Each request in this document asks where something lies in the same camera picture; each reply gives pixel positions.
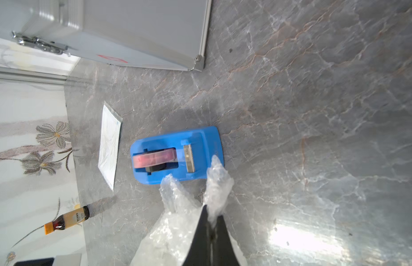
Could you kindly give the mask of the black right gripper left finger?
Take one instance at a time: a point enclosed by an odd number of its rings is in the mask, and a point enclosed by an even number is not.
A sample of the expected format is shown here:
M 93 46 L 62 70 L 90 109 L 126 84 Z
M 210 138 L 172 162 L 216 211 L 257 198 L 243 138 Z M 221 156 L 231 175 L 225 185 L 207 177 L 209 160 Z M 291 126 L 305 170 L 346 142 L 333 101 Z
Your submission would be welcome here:
M 211 235 L 207 205 L 203 206 L 190 249 L 182 266 L 211 266 Z

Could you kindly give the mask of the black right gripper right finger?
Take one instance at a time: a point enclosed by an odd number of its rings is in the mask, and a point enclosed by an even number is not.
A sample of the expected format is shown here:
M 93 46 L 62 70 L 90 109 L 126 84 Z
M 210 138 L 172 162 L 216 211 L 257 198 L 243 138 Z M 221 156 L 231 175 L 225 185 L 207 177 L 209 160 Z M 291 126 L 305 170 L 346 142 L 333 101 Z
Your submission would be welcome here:
M 219 216 L 211 235 L 211 265 L 240 266 L 223 216 Z

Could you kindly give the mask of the clear bubble wrap sheet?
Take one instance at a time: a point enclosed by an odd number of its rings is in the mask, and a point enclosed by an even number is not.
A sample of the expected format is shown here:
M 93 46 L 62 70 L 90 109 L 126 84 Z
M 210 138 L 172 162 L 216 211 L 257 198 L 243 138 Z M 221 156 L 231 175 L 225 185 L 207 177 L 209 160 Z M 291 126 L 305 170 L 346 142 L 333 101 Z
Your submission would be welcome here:
M 164 212 L 153 229 L 141 241 L 131 265 L 133 266 L 182 266 L 193 240 L 201 211 L 207 205 L 210 235 L 219 216 L 223 216 L 234 179 L 221 164 L 212 157 L 207 169 L 206 191 L 203 202 L 194 197 L 172 175 L 163 178 L 160 194 Z M 233 250 L 241 266 L 247 265 L 237 241 L 230 235 Z

